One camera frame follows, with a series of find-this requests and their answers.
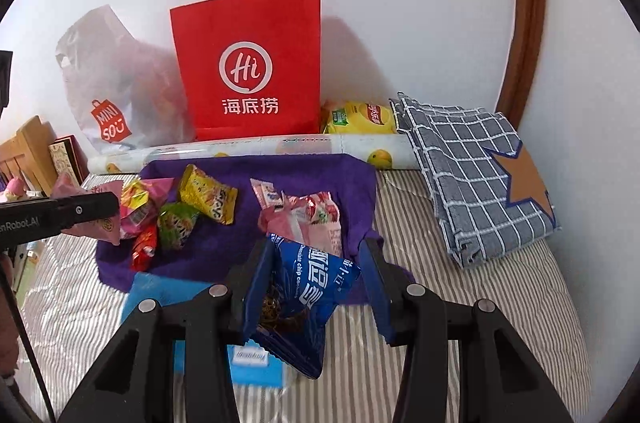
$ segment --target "wooden bed frame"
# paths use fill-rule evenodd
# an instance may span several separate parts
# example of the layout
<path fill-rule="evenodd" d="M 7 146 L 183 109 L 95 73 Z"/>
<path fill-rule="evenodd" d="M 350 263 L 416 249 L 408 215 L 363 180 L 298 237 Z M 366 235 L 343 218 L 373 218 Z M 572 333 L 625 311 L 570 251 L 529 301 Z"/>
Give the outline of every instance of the wooden bed frame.
<path fill-rule="evenodd" d="M 0 171 L 9 179 L 26 177 L 35 190 L 48 196 L 58 178 L 49 153 L 53 140 L 51 126 L 33 116 L 13 138 L 0 145 Z"/>

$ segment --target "screw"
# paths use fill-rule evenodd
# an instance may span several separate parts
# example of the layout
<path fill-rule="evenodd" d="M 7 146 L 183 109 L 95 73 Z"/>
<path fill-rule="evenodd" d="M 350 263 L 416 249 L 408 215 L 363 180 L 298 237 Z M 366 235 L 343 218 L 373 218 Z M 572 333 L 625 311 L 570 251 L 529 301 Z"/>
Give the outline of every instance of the screw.
<path fill-rule="evenodd" d="M 153 311 L 155 308 L 156 301 L 152 298 L 145 299 L 140 304 L 138 304 L 138 309 L 143 313 L 149 313 L 149 311 Z"/>
<path fill-rule="evenodd" d="M 413 283 L 406 287 L 406 292 L 412 297 L 421 297 L 427 290 L 422 284 Z"/>
<path fill-rule="evenodd" d="M 478 309 L 485 313 L 493 313 L 495 311 L 495 304 L 487 298 L 481 298 L 478 301 Z"/>
<path fill-rule="evenodd" d="M 212 297 L 223 297 L 227 291 L 224 284 L 214 284 L 209 288 L 209 295 Z"/>

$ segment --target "hi logo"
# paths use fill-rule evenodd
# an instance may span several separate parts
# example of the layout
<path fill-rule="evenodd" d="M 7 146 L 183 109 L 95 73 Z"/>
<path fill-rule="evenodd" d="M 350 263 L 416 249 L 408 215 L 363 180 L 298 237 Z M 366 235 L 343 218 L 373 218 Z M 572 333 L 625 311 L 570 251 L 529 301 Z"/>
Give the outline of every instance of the hi logo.
<path fill-rule="evenodd" d="M 229 89 L 252 95 L 269 83 L 273 64 L 262 46 L 254 42 L 236 42 L 224 50 L 218 69 Z"/>

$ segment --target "bed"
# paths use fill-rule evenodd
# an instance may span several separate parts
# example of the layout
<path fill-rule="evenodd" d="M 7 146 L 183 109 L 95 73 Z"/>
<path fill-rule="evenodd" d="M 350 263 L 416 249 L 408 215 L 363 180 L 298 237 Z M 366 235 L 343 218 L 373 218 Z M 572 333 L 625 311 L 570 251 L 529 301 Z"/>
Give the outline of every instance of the bed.
<path fill-rule="evenodd" d="M 134 175 L 90 175 L 90 187 Z M 473 304 L 487 297 L 505 316 L 558 389 L 575 420 L 587 410 L 590 371 L 577 314 L 556 261 L 544 241 L 471 271 L 444 251 L 442 234 L 422 175 L 377 172 L 374 228 L 385 238 L 387 260 L 410 269 L 445 300 Z M 49 389 L 62 411 L 94 359 L 114 334 L 126 295 L 98 281 L 95 241 L 59 235 L 49 239 L 28 292 L 23 316 Z M 338 307 L 327 327 L 324 371 L 318 380 L 291 376 L 283 390 L 235 386 L 243 422 L 325 423 L 392 420 L 404 349 L 388 347 L 366 306 Z M 449 347 L 447 422 L 458 421 L 458 352 Z M 17 381 L 35 411 L 46 412 L 21 350 Z M 182 378 L 175 379 L 177 421 L 184 420 Z"/>

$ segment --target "purple towel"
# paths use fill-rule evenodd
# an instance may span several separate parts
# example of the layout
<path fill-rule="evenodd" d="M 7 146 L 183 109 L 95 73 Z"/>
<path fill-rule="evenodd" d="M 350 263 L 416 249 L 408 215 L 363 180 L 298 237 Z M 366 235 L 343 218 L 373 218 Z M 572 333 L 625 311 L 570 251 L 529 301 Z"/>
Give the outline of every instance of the purple towel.
<path fill-rule="evenodd" d="M 294 196 L 320 191 L 331 192 L 340 208 L 342 249 L 356 260 L 363 237 L 380 238 L 372 229 L 376 206 L 375 169 L 344 154 L 304 154 L 295 156 L 241 156 L 153 161 L 141 178 L 177 178 L 168 201 L 176 200 L 177 184 L 185 167 L 193 163 L 220 182 L 238 188 L 234 223 L 224 226 L 201 215 L 180 251 L 154 257 L 149 273 L 202 282 L 222 281 L 231 266 L 246 260 L 255 241 L 263 236 L 258 228 L 260 205 L 250 178 L 272 182 L 277 190 Z M 128 292 L 135 272 L 130 269 L 132 241 L 120 246 L 98 241 L 95 257 L 100 280 Z M 364 304 L 367 296 L 362 278 L 354 285 L 348 304 Z"/>

